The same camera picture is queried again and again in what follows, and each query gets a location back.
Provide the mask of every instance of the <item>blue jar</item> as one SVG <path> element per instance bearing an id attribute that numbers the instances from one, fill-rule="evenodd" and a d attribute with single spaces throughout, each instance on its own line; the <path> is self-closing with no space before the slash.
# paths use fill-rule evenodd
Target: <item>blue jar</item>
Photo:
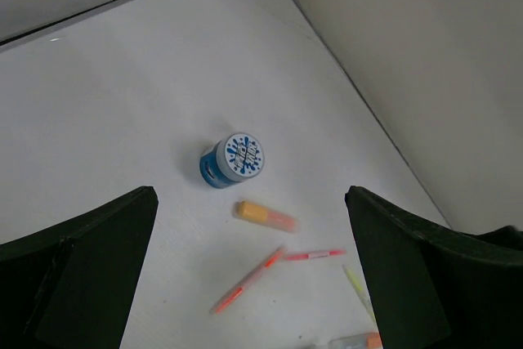
<path id="1" fill-rule="evenodd" d="M 222 139 L 203 153 L 199 171 L 214 188 L 226 188 L 257 176 L 265 158 L 260 142 L 244 132 Z"/>

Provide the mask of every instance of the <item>tabletop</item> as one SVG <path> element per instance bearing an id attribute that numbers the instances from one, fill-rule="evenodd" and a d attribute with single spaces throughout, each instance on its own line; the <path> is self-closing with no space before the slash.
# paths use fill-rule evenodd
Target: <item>tabletop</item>
<path id="1" fill-rule="evenodd" d="M 122 348 L 299 348 L 373 323 L 344 194 L 365 186 L 445 224 L 292 0 L 133 0 L 0 54 L 0 243 L 141 185 L 159 210 Z M 204 149 L 254 135 L 266 165 L 224 190 Z M 251 199 L 289 234 L 231 216 Z M 280 245 L 347 255 L 279 263 L 220 315 L 213 304 Z"/>

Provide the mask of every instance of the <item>orange pen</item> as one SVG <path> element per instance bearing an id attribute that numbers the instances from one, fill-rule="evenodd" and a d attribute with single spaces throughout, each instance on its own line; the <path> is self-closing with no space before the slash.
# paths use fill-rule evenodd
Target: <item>orange pen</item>
<path id="1" fill-rule="evenodd" d="M 227 294 L 211 310 L 213 314 L 219 314 L 225 310 L 230 304 L 239 298 L 249 286 L 254 284 L 263 273 L 274 265 L 286 252 L 285 247 L 279 247 L 274 251 L 265 261 L 260 263 L 254 270 L 248 273 L 237 285 L 231 289 Z"/>

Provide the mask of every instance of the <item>highlighter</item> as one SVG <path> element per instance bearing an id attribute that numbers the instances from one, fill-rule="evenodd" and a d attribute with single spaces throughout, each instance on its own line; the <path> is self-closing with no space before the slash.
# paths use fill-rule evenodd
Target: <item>highlighter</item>
<path id="1" fill-rule="evenodd" d="M 294 233 L 299 229 L 296 218 L 247 200 L 236 204 L 236 214 L 242 220 L 285 232 Z"/>

